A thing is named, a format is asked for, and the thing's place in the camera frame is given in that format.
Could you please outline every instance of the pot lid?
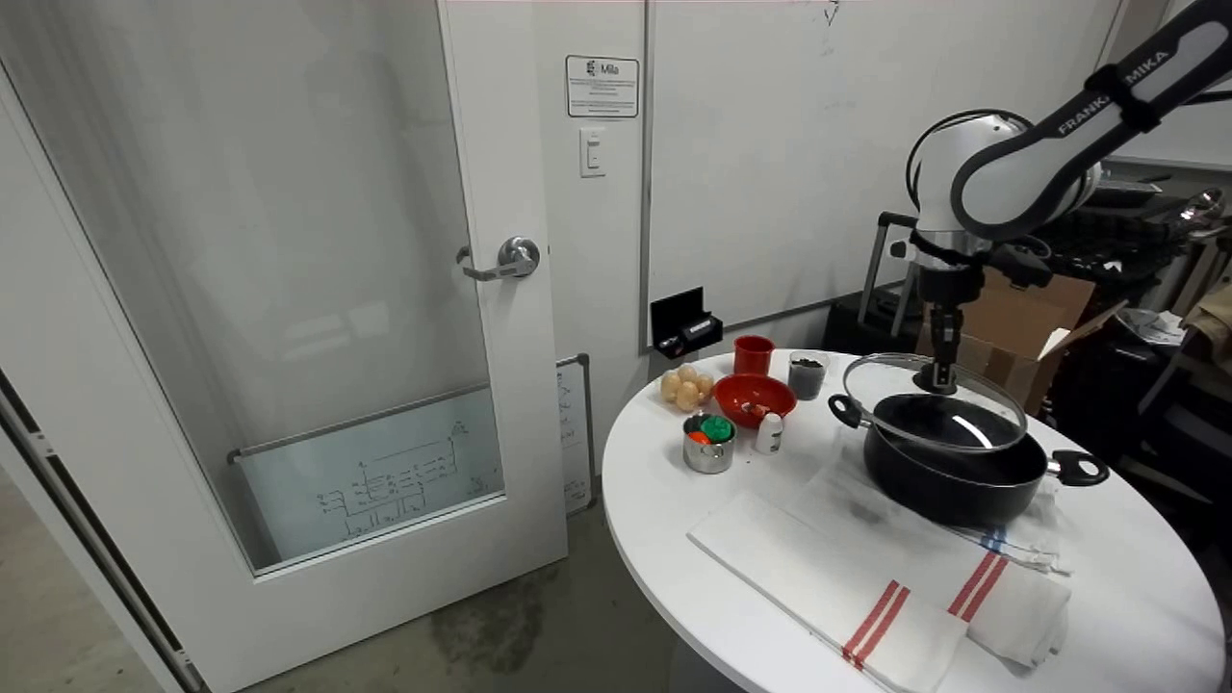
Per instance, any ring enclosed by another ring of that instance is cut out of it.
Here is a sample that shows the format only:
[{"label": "pot lid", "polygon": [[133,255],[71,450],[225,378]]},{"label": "pot lid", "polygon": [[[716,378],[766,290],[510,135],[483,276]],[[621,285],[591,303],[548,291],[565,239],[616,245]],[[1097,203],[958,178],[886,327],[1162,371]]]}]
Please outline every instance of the pot lid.
[{"label": "pot lid", "polygon": [[867,354],[848,367],[843,387],[867,423],[927,450],[983,454],[1024,438],[1020,405],[966,373],[953,393],[927,393],[915,384],[924,367],[924,354]]}]

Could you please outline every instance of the red cup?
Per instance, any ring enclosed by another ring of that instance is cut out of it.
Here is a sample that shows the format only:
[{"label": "red cup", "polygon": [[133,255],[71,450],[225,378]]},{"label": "red cup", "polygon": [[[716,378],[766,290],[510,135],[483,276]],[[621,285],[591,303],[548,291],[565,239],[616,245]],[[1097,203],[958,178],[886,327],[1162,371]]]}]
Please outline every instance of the red cup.
[{"label": "red cup", "polygon": [[770,373],[773,344],[758,335],[736,340],[736,371],[731,373]]}]

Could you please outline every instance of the white door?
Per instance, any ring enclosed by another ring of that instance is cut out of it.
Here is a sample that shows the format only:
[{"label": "white door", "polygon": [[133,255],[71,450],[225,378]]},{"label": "white door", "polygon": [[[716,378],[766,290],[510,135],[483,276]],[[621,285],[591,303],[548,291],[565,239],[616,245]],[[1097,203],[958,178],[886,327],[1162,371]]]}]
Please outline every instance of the white door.
[{"label": "white door", "polygon": [[0,371],[213,688],[565,553],[532,9],[0,9]]}]

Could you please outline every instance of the red object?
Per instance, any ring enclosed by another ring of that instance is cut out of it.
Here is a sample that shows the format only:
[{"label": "red object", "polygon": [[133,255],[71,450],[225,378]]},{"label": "red object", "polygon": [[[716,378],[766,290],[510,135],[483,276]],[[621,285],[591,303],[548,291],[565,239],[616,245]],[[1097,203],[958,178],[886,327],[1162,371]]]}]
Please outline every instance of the red object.
[{"label": "red object", "polygon": [[736,427],[758,427],[766,413],[789,414],[796,398],[773,378],[736,373],[716,380],[712,400]]},{"label": "red object", "polygon": [[873,611],[858,622],[850,642],[843,648],[843,657],[861,669],[867,657],[879,652],[886,640],[888,622],[895,620],[902,603],[909,603],[911,589],[888,583]]},{"label": "red object", "polygon": [[736,340],[736,371],[731,373],[770,373],[773,344],[758,335]]},{"label": "red object", "polygon": [[1003,553],[984,553],[966,579],[963,593],[953,595],[952,616],[974,620],[974,611],[984,603],[984,595],[1001,583],[1003,561],[1007,561]]}]

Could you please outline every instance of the sign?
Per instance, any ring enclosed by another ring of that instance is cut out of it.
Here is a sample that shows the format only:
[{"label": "sign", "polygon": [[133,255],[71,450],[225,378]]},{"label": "sign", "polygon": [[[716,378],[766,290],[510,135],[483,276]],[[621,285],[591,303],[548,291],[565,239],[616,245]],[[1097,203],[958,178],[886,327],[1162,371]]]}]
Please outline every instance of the sign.
[{"label": "sign", "polygon": [[640,63],[633,58],[565,58],[565,113],[568,119],[633,119],[640,115]]}]

